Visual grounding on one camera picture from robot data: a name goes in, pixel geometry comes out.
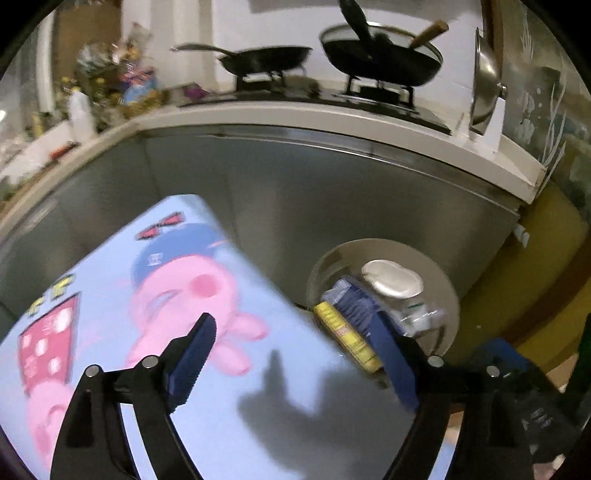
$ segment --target black wok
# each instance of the black wok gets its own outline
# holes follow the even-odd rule
[[[364,46],[354,30],[347,24],[328,28],[320,41],[329,61],[335,68],[353,77],[364,77],[418,87],[431,80],[441,68],[443,56],[431,43],[416,49],[408,48],[415,35],[400,28],[386,27],[368,22],[370,34],[375,38],[387,35],[387,61]]]
[[[284,72],[300,67],[306,60],[310,47],[281,46],[252,48],[249,50],[229,51],[202,43],[185,43],[172,48],[173,51],[219,51],[223,67],[238,77],[255,73]]]

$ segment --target white countertop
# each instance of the white countertop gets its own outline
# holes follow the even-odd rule
[[[228,102],[179,109],[167,106],[108,130],[60,160],[0,222],[0,238],[43,197],[79,168],[137,132],[188,125],[275,125],[305,128],[365,138],[445,162],[486,180],[531,203],[543,179],[544,167],[506,137],[496,154],[483,152],[457,136],[395,118],[331,105],[297,102]]]

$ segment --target yellow package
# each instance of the yellow package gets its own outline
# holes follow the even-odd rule
[[[314,313],[365,371],[374,374],[382,368],[374,350],[330,303],[323,301],[318,304]]]

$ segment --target blue cap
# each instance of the blue cap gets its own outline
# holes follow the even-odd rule
[[[205,223],[186,223],[157,236],[134,263],[134,286],[139,287],[153,271],[175,258],[185,255],[212,257],[215,244],[224,239],[219,231]]]

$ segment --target white bottle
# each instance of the white bottle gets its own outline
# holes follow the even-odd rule
[[[72,94],[68,99],[68,114],[75,141],[84,144],[96,137],[95,120],[90,110],[90,100],[80,91],[79,87],[72,89]]]

